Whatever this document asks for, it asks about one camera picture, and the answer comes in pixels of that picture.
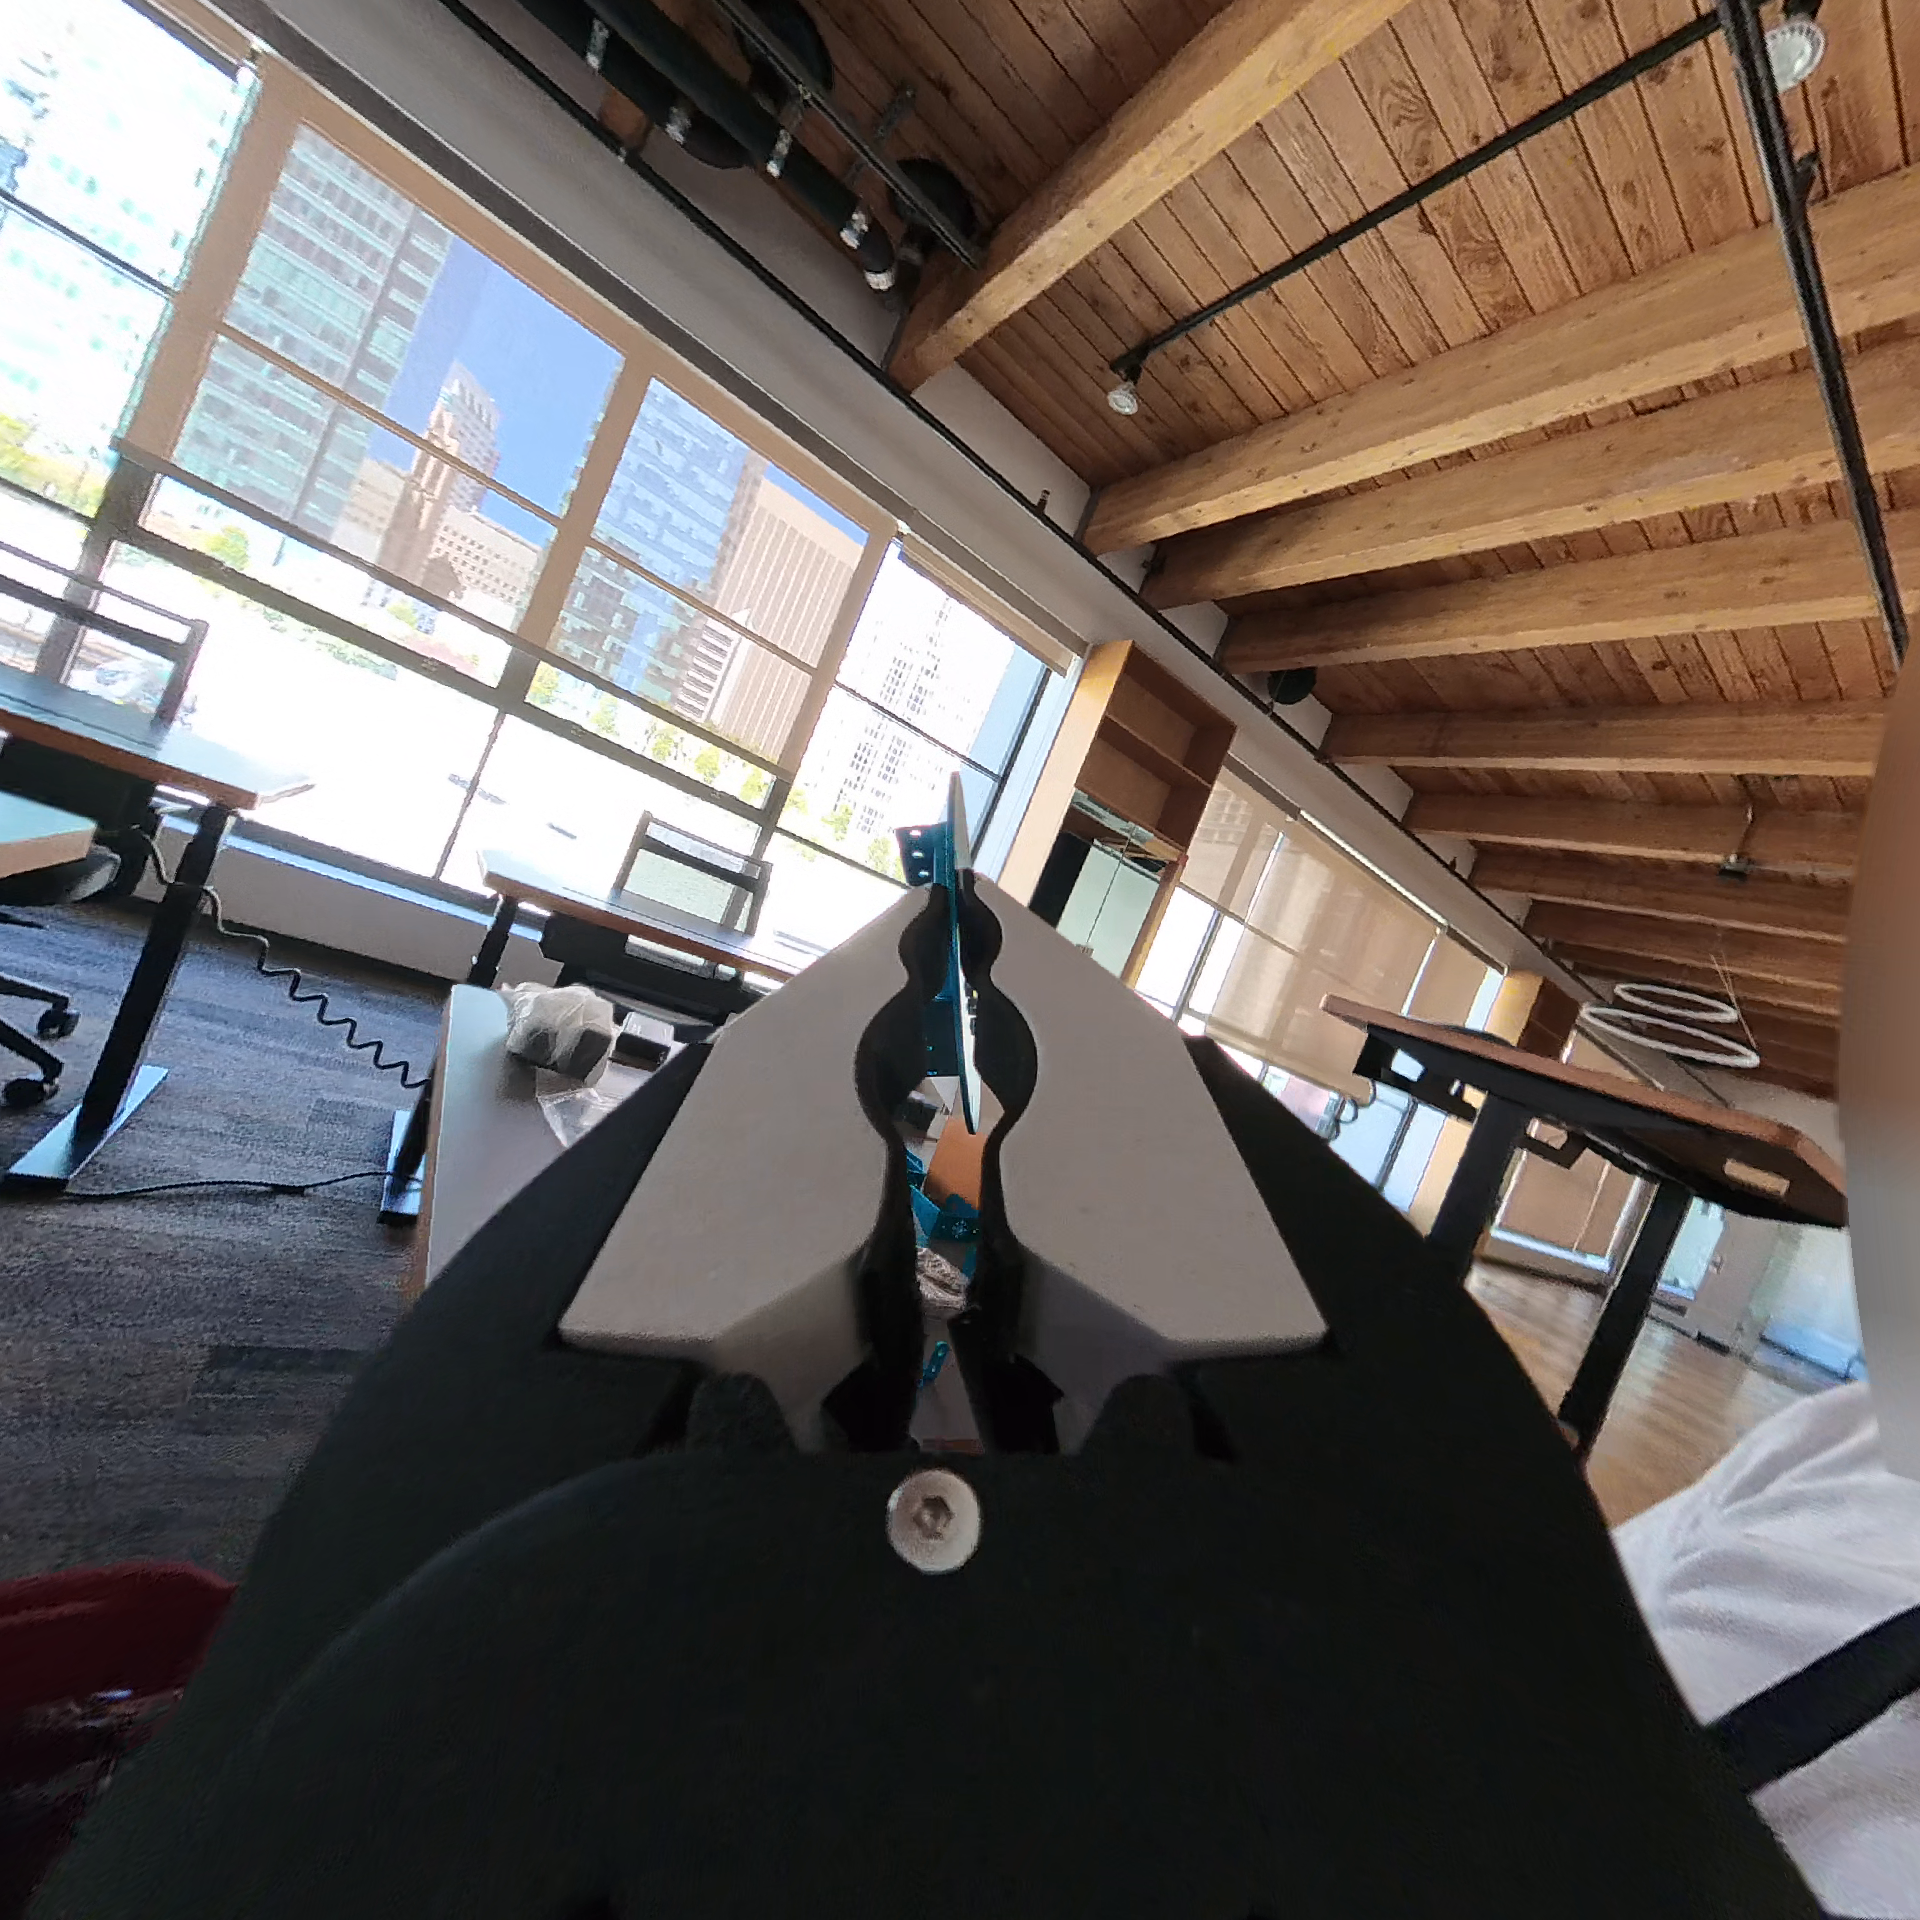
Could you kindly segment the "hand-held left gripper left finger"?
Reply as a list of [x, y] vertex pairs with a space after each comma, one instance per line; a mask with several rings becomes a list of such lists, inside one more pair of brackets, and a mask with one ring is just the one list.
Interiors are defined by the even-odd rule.
[[573, 1348], [753, 1376], [807, 1446], [904, 1449], [921, 1284], [896, 1117], [927, 1067], [945, 889], [734, 1019], [560, 1319]]

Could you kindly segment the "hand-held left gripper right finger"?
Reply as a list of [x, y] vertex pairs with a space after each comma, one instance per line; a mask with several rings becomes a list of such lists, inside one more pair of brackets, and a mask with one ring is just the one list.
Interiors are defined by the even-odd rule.
[[987, 1451], [1074, 1451], [1137, 1376], [1328, 1320], [1182, 1031], [994, 879], [959, 911], [992, 1128], [959, 1372]]

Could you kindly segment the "blue round metal plate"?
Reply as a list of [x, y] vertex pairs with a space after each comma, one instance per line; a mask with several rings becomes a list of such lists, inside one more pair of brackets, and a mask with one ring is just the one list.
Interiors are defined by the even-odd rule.
[[968, 973], [970, 841], [959, 773], [949, 774], [943, 815], [897, 828], [896, 841], [907, 885], [929, 892], [938, 908], [938, 934], [927, 934], [922, 950], [927, 983], [921, 987], [921, 1031], [927, 1071], [953, 1078], [958, 1117], [968, 1136], [981, 1136], [984, 1088], [975, 1062], [975, 987]]

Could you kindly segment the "clear plastic bag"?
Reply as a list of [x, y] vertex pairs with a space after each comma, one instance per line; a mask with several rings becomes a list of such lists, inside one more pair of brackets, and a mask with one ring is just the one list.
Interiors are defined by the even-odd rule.
[[541, 987], [529, 980], [496, 989], [506, 1013], [502, 1049], [536, 1071], [587, 1085], [616, 1039], [616, 1007], [582, 983]]

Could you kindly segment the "window with roller blinds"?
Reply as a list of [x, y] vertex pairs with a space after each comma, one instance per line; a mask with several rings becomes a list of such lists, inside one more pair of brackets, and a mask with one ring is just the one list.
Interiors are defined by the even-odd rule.
[[1495, 989], [1496, 968], [1445, 921], [1237, 773], [1214, 782], [1135, 979], [1283, 1096], [1354, 1108], [1373, 1100], [1360, 1031], [1328, 996], [1464, 1024]]

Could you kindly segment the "wooden chair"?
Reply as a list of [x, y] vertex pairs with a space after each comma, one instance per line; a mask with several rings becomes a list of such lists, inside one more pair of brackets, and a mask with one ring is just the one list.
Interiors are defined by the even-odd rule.
[[769, 877], [773, 867], [763, 856], [721, 847], [647, 812], [631, 838], [616, 892], [678, 921], [744, 939], [758, 931]]
[[97, 582], [2, 582], [6, 667], [163, 726], [190, 712], [186, 683], [206, 633], [206, 619]]

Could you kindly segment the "wooden bookshelf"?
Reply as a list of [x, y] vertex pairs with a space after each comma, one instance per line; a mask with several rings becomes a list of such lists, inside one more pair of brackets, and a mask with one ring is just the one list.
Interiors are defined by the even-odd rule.
[[1233, 723], [1129, 639], [1088, 649], [998, 887], [1135, 984]]

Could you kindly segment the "person's white shirt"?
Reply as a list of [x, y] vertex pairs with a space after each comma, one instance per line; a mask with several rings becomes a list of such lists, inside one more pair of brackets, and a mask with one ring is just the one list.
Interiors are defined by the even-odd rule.
[[1826, 1915], [1917, 1915], [1917, 1481], [1865, 1381], [1613, 1534], [1690, 1712]]

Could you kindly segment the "black office chair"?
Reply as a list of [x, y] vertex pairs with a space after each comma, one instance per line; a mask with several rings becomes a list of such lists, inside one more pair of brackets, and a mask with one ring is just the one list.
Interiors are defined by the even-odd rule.
[[[77, 905], [95, 899], [112, 887], [119, 868], [120, 860], [117, 852], [94, 847], [57, 867], [6, 875], [2, 879], [2, 924], [39, 928], [17, 908]], [[2, 973], [2, 999], [34, 1001], [39, 1006], [39, 1019], [32, 1033], [9, 1019], [2, 1022], [2, 1052], [27, 1065], [24, 1071], [5, 1078], [2, 1104], [6, 1110], [23, 1113], [48, 1101], [59, 1091], [64, 1057], [59, 1057], [53, 1045], [72, 1037], [79, 1027], [79, 1015], [69, 995], [9, 973]]]

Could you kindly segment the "red bin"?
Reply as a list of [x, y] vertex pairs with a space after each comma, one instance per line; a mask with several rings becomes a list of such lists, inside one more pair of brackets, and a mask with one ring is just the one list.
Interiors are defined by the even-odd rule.
[[201, 1667], [234, 1584], [134, 1560], [2, 1587], [2, 1915], [27, 1911]]

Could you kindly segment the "black ceiling pipes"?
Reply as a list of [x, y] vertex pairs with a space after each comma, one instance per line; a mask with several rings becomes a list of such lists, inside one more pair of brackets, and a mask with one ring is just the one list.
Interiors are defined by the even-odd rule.
[[921, 123], [922, 76], [854, 51], [835, 4], [445, 4], [631, 168], [757, 180], [888, 311], [982, 264], [989, 217]]

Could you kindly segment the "black track light rail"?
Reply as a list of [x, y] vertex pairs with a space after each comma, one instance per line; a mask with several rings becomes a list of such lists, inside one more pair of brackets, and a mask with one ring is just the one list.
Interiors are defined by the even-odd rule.
[[1749, 1], [1717, 1], [1713, 12], [1718, 31], [1730, 51], [1743, 119], [1759, 158], [1773, 231], [1778, 232], [1791, 299], [1807, 337], [1809, 366], [1840, 459], [1840, 479], [1848, 500], [1866, 581], [1878, 605], [1878, 622], [1887, 638], [1893, 662], [1904, 664], [1910, 638], [1907, 617], [1887, 547], [1873, 476], [1865, 459], [1856, 397], [1807, 217], [1813, 172], [1791, 145], [1758, 6]]
[[1438, 167], [1426, 179], [1405, 185], [1392, 198], [1367, 208], [1363, 213], [1343, 222], [1341, 227], [1329, 228], [1306, 247], [1283, 255], [1280, 263], [1256, 272], [1250, 279], [1233, 284], [1226, 292], [1214, 296], [1202, 307], [1194, 307], [1184, 317], [1173, 320], [1159, 332], [1141, 337], [1135, 345], [1111, 359], [1111, 385], [1105, 392], [1111, 411], [1120, 419], [1133, 415], [1137, 411], [1141, 373], [1157, 353], [1187, 340], [1194, 332], [1210, 327], [1214, 323], [1230, 316], [1233, 308], [1280, 287], [1283, 280], [1290, 280], [1294, 277], [1299, 277], [1306, 270], [1329, 260], [1335, 254], [1354, 244], [1363, 235], [1378, 232], [1382, 227], [1410, 215], [1417, 208], [1424, 208], [1438, 193], [1472, 180], [1477, 173], [1480, 173], [1496, 159], [1519, 153], [1536, 137], [1543, 137], [1570, 123], [1582, 112], [1613, 99], [1618, 91], [1653, 76], [1664, 63], [1703, 46], [1718, 30], [1720, 22], [1717, 13], [1690, 16], [1682, 27], [1670, 30], [1665, 36], [1654, 38], [1649, 46], [1643, 46], [1635, 53], [1623, 56], [1619, 61], [1602, 68], [1594, 78], [1583, 80], [1582, 85], [1571, 86], [1570, 93], [1519, 119], [1512, 127], [1503, 127], [1499, 134], [1480, 142], [1466, 153], [1450, 158], [1447, 165]]

